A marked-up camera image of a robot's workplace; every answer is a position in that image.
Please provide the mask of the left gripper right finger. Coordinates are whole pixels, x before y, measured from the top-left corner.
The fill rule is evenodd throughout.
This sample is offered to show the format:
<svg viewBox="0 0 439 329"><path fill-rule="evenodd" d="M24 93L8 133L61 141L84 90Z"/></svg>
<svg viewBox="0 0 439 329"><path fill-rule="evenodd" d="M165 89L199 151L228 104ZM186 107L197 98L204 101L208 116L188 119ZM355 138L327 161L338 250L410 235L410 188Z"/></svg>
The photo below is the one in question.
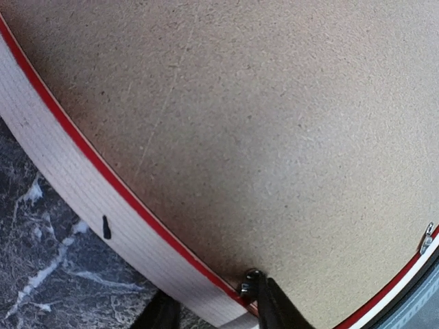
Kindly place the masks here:
<svg viewBox="0 0 439 329"><path fill-rule="evenodd" d="M263 272L258 278L259 327L265 329L314 329L280 286Z"/></svg>

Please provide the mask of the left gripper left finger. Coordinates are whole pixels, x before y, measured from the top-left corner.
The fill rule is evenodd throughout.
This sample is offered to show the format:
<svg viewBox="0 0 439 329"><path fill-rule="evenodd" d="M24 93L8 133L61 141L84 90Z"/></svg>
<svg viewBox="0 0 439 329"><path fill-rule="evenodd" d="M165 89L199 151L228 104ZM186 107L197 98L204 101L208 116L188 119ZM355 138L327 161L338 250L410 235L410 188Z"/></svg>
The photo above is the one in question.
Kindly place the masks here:
<svg viewBox="0 0 439 329"><path fill-rule="evenodd" d="M180 314L180 303L163 291L157 291L130 329L179 329Z"/></svg>

